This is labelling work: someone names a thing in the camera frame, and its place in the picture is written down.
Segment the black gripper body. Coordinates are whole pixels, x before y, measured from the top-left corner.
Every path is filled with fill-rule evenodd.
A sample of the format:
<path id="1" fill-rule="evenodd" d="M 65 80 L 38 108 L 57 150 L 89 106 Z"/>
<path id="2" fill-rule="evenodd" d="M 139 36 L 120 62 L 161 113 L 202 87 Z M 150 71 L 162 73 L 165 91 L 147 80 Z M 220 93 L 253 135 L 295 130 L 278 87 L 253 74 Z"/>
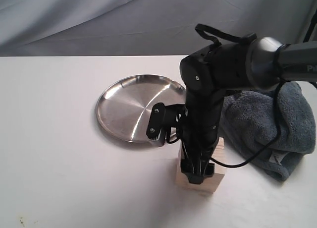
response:
<path id="1" fill-rule="evenodd" d="M 219 141 L 216 124 L 208 127 L 186 124 L 180 139 L 184 159 L 190 164 L 207 164 Z"/>

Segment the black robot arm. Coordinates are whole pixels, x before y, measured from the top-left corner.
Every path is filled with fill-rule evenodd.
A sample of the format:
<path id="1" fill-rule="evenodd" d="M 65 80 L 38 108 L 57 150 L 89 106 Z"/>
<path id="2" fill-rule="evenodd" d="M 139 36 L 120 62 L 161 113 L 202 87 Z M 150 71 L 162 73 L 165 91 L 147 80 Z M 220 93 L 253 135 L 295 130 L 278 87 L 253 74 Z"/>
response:
<path id="1" fill-rule="evenodd" d="M 300 81 L 317 81 L 317 45 L 283 45 L 272 38 L 209 46 L 184 58 L 189 132 L 181 170 L 212 174 L 218 128 L 247 163 L 278 181 L 289 178 L 316 144 L 316 122 Z"/>

